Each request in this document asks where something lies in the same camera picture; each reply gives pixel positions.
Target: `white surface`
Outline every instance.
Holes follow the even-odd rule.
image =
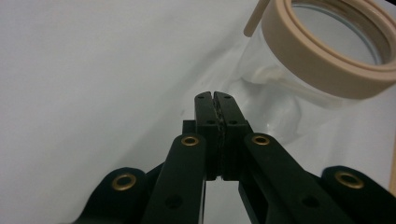
[[[393,15],[394,7],[380,1]],[[165,159],[193,96],[218,90],[256,1],[2,1],[0,223],[67,223],[110,171]],[[319,175],[386,187],[396,87],[286,146]],[[236,183],[207,183],[205,223],[248,223]]]

